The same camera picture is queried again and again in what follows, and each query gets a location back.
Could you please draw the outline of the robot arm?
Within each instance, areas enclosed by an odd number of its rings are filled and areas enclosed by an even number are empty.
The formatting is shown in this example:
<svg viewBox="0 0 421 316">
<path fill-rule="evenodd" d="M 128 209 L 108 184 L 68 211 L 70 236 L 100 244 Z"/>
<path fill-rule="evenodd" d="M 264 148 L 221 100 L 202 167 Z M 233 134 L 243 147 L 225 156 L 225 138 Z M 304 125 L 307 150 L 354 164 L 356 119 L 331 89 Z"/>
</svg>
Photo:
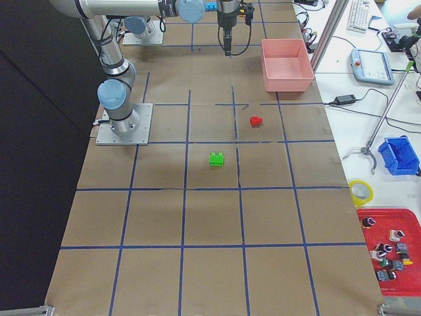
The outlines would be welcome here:
<svg viewBox="0 0 421 316">
<path fill-rule="evenodd" d="M 127 60 L 116 40 L 111 21 L 121 18 L 139 39 L 156 34 L 152 16 L 160 24 L 164 19 L 180 17 L 190 24 L 199 22 L 208 11 L 206 1 L 52 1 L 60 13 L 80 20 L 89 36 L 107 79 L 97 89 L 100 104 L 109 118 L 112 143 L 130 144 L 133 137 L 148 137 L 152 106 L 135 105 L 130 96 L 136 79 L 136 67 Z"/>
<path fill-rule="evenodd" d="M 127 16 L 124 25 L 129 33 L 140 40 L 151 40 L 166 31 L 163 20 L 151 20 L 150 16 Z"/>
</svg>

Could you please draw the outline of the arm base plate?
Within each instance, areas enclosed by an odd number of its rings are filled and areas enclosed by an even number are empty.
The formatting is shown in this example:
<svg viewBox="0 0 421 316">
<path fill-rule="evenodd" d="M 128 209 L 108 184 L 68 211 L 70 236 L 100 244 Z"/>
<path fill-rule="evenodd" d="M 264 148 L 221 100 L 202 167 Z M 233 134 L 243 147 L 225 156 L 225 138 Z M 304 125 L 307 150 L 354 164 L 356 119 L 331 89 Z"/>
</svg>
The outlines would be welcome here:
<svg viewBox="0 0 421 316">
<path fill-rule="evenodd" d="M 124 20 L 126 33 L 123 46 L 156 46 L 162 45 L 164 32 L 159 20 L 145 20 L 141 16 L 130 16 Z"/>
<path fill-rule="evenodd" d="M 104 111 L 95 143 L 97 145 L 148 145 L 153 117 L 152 103 L 132 104 L 131 115 L 121 121 L 111 120 Z"/>
</svg>

